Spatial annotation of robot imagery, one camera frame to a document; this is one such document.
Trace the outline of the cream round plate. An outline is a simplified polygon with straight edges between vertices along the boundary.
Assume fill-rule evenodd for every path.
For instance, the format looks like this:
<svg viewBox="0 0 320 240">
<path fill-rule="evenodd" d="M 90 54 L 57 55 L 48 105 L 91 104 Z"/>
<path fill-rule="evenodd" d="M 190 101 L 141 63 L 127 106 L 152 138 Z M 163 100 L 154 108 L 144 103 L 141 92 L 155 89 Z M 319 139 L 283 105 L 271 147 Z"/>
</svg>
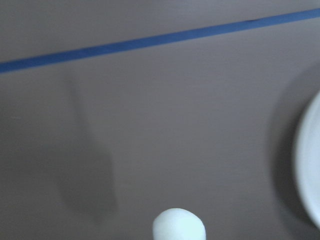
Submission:
<svg viewBox="0 0 320 240">
<path fill-rule="evenodd" d="M 299 121 L 293 148 L 296 188 L 306 213 L 320 227 L 320 93 Z"/>
</svg>

